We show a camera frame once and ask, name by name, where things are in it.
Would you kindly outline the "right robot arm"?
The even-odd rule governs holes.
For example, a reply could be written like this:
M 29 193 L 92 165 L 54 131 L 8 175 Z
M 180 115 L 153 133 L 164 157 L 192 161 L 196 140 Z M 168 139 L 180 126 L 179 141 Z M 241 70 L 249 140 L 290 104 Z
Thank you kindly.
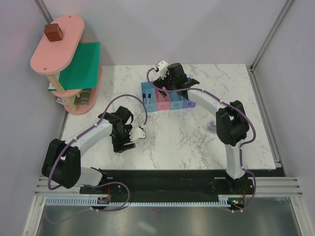
M 243 104 L 238 100 L 225 103 L 206 91 L 199 81 L 187 77 L 180 63 L 169 65 L 160 61 L 152 70 L 158 73 L 158 78 L 152 84 L 163 97 L 167 93 L 175 92 L 215 116 L 216 134 L 225 145 L 227 159 L 228 179 L 225 181 L 225 187 L 230 193 L 238 193 L 243 188 L 242 178 L 245 175 L 241 148 L 249 130 L 249 123 L 244 118 Z

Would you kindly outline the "blue cap marker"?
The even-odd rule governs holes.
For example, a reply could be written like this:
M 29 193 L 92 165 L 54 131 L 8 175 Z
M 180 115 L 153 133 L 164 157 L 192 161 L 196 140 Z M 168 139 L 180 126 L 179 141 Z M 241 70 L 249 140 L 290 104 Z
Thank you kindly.
M 142 93 L 142 101 L 144 104 L 146 103 L 146 94 L 145 93 Z

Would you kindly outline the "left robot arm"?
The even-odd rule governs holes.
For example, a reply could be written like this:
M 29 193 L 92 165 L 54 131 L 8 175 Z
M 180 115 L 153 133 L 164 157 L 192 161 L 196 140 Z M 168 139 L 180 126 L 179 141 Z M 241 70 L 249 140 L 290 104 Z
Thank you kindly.
M 127 124 L 129 119 L 133 120 L 133 114 L 122 106 L 114 113 L 106 113 L 99 125 L 67 147 L 63 153 L 65 159 L 58 162 L 51 180 L 67 189 L 76 184 L 90 185 L 96 193 L 104 193 L 108 188 L 108 181 L 102 178 L 104 172 L 96 168 L 82 167 L 81 157 L 109 136 L 115 153 L 135 148 L 135 143 L 130 139 L 132 125 Z

